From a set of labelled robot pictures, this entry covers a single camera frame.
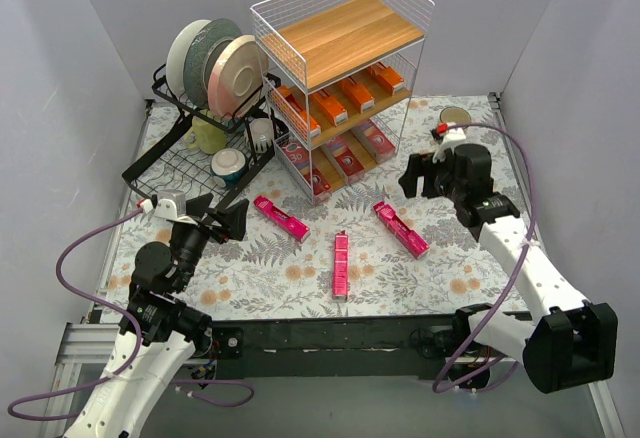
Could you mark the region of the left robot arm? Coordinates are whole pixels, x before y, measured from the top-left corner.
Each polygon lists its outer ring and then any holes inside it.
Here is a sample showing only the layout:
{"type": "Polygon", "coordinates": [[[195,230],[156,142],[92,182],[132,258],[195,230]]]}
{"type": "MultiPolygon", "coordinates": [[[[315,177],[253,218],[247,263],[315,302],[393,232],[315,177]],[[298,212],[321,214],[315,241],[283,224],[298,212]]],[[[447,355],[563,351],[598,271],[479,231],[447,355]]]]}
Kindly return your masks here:
{"type": "Polygon", "coordinates": [[[210,206],[212,194],[188,199],[167,190],[141,200],[136,212],[172,225],[168,242],[142,246],[134,259],[129,295],[99,383],[68,437],[137,437],[179,369],[192,358],[238,359],[245,334],[220,325],[179,299],[209,242],[240,241],[249,202],[210,206]]]}

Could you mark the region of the grey green patterned plate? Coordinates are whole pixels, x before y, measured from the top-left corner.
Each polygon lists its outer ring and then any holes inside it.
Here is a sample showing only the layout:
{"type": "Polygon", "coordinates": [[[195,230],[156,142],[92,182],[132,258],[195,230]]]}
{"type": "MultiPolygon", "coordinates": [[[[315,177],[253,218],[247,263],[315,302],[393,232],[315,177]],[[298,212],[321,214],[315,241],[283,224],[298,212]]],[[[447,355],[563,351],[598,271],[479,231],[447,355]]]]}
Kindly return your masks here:
{"type": "Polygon", "coordinates": [[[212,69],[225,48],[240,36],[239,26],[226,18],[212,20],[196,33],[183,69],[185,93],[195,107],[208,107],[207,88],[212,69]]]}

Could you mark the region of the pink and cream plate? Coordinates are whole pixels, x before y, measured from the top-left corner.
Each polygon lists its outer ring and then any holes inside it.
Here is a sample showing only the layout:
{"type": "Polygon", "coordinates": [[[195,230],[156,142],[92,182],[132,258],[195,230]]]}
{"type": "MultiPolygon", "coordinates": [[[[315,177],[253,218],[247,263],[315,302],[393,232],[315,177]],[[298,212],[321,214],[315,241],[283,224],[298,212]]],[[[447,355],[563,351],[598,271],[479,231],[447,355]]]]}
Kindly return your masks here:
{"type": "Polygon", "coordinates": [[[242,116],[260,99],[259,88],[269,69],[268,55],[253,35],[234,39],[221,53],[208,84],[210,111],[223,123],[242,116]]]}

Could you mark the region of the floral patterned table mat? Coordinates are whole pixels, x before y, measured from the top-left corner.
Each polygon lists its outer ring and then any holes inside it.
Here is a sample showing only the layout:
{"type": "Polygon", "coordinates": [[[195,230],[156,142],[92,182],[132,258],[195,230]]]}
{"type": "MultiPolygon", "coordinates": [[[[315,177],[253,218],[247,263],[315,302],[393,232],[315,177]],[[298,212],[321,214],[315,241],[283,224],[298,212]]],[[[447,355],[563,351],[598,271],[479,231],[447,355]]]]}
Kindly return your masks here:
{"type": "Polygon", "coordinates": [[[408,156],[433,148],[430,130],[440,112],[457,106],[471,115],[470,141],[491,152],[497,191],[526,211],[495,105],[488,96],[414,98],[398,155],[317,205],[278,159],[271,160],[245,195],[270,199],[307,224],[309,237],[299,243],[250,208],[242,241],[206,247],[184,301],[218,320],[250,320],[445,314],[495,300],[507,275],[457,221],[450,201],[406,199],[398,185],[408,156]],[[377,218],[373,206],[381,201],[427,242],[421,258],[415,259],[377,218]],[[349,238],[346,301],[332,295],[334,239],[342,230],[349,238]]]}

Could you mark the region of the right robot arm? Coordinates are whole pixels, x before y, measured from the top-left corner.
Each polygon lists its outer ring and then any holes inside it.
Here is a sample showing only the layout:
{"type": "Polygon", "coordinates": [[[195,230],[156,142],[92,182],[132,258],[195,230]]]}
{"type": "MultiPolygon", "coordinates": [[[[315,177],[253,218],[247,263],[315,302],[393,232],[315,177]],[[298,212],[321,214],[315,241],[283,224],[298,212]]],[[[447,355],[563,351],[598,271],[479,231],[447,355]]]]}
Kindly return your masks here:
{"type": "Polygon", "coordinates": [[[461,144],[409,156],[399,184],[408,198],[446,197],[458,221],[509,276],[525,301],[530,323],[499,304],[468,305],[452,324],[455,357],[484,347],[522,364],[536,389],[548,394],[614,374],[618,318],[574,288],[534,242],[518,208],[494,189],[489,150],[461,144]]]}

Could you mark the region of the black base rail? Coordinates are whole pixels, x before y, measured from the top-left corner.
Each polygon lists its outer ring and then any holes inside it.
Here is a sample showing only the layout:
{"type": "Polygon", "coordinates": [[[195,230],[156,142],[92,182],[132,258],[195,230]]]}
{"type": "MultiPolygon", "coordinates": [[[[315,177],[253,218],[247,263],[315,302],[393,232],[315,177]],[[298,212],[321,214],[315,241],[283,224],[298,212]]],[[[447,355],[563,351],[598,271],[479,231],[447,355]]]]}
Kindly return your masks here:
{"type": "Polygon", "coordinates": [[[453,314],[218,321],[211,351],[219,379],[436,377],[461,341],[453,314]]]}

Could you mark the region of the white and teal bowl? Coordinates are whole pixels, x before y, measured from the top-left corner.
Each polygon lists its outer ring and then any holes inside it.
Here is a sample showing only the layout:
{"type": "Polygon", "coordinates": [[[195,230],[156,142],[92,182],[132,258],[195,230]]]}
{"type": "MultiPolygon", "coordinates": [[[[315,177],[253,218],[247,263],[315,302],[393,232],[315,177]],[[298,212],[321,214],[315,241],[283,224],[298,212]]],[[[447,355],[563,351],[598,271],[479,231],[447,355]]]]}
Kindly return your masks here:
{"type": "Polygon", "coordinates": [[[248,162],[245,154],[235,148],[218,151],[211,159],[211,175],[214,182],[221,187],[234,187],[245,174],[248,162]]]}

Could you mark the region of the magenta toothpaste box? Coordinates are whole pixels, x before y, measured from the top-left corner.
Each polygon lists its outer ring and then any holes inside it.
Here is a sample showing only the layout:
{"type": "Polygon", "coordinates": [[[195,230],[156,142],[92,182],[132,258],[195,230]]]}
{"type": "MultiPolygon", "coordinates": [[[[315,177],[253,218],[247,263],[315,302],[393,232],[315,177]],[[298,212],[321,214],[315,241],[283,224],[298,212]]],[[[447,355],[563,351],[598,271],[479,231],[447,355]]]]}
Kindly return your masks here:
{"type": "Polygon", "coordinates": [[[338,301],[346,301],[348,298],[348,255],[349,238],[342,230],[334,239],[332,295],[338,301]]]}
{"type": "Polygon", "coordinates": [[[258,195],[253,203],[264,217],[299,243],[303,243],[309,236],[310,228],[306,224],[277,208],[270,199],[258,195]]]}
{"type": "Polygon", "coordinates": [[[400,218],[391,205],[381,201],[373,206],[373,210],[386,229],[415,259],[421,258],[429,250],[427,242],[400,218]]]}

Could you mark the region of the red 3D toothpaste box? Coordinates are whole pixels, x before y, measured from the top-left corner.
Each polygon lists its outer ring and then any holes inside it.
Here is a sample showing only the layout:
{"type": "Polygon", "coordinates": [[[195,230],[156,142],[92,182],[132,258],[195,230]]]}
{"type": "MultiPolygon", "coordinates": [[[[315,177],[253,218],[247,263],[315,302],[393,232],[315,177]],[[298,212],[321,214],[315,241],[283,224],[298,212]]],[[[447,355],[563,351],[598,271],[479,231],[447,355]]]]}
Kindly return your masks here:
{"type": "Polygon", "coordinates": [[[396,152],[394,144],[371,119],[354,126],[351,133],[377,164],[392,158],[396,152]]]}
{"type": "Polygon", "coordinates": [[[278,152],[285,167],[309,199],[319,203],[330,197],[331,186],[328,180],[301,143],[291,140],[288,143],[279,144],[278,152]]]}
{"type": "Polygon", "coordinates": [[[346,184],[353,184],[364,175],[362,163],[341,135],[325,142],[321,149],[346,184]]]}

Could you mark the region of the pale yellow mug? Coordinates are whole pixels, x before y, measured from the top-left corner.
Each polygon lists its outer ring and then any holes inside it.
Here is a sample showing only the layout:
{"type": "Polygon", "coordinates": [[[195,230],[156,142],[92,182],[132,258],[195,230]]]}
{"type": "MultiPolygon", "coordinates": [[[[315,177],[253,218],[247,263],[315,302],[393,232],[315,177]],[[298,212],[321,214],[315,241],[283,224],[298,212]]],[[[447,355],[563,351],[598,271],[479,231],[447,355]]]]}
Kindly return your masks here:
{"type": "Polygon", "coordinates": [[[209,155],[224,149],[227,144],[227,137],[223,130],[197,116],[192,118],[191,127],[185,133],[183,140],[188,148],[198,148],[209,155]]]}

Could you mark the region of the cream white plate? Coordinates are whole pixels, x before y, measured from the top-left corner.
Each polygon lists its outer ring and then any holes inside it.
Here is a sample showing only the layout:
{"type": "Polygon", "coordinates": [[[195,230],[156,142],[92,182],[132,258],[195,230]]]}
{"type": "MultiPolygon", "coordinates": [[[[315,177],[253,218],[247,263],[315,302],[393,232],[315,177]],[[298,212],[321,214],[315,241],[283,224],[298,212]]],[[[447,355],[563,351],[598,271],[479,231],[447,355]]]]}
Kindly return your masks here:
{"type": "Polygon", "coordinates": [[[166,80],[171,92],[180,97],[185,92],[183,71],[186,56],[196,35],[210,23],[210,20],[200,19],[185,26],[174,39],[166,60],[166,80]]]}

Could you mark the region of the orange toothpaste box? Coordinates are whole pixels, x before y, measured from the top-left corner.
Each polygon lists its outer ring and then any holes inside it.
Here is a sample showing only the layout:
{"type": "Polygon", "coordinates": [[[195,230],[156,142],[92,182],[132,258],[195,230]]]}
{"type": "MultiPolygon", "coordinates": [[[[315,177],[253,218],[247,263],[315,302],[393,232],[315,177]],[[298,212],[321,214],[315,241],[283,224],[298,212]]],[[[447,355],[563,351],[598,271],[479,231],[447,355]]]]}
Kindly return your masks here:
{"type": "Polygon", "coordinates": [[[348,113],[346,108],[333,94],[325,89],[320,89],[313,93],[311,98],[333,126],[338,126],[347,121],[348,113]]]}
{"type": "Polygon", "coordinates": [[[321,127],[315,118],[308,114],[296,99],[291,89],[285,85],[271,92],[271,98],[293,128],[305,139],[313,139],[321,133],[321,127]]]}
{"type": "Polygon", "coordinates": [[[359,113],[366,112],[374,107],[374,96],[362,83],[356,81],[353,77],[341,79],[339,85],[342,93],[359,113]]]}
{"type": "Polygon", "coordinates": [[[385,89],[390,95],[404,88],[405,82],[403,77],[398,74],[392,67],[382,62],[376,62],[367,68],[369,74],[374,80],[385,89]]]}

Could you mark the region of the white upside-down cup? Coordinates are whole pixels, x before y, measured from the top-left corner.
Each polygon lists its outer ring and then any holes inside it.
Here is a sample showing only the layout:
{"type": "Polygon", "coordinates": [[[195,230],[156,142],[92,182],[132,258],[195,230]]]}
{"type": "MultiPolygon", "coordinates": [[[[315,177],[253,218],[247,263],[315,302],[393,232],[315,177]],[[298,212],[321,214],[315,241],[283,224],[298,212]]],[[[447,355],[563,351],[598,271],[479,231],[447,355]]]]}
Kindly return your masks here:
{"type": "Polygon", "coordinates": [[[257,153],[266,153],[274,141],[274,129],[269,118],[256,118],[249,125],[251,139],[257,153]]]}

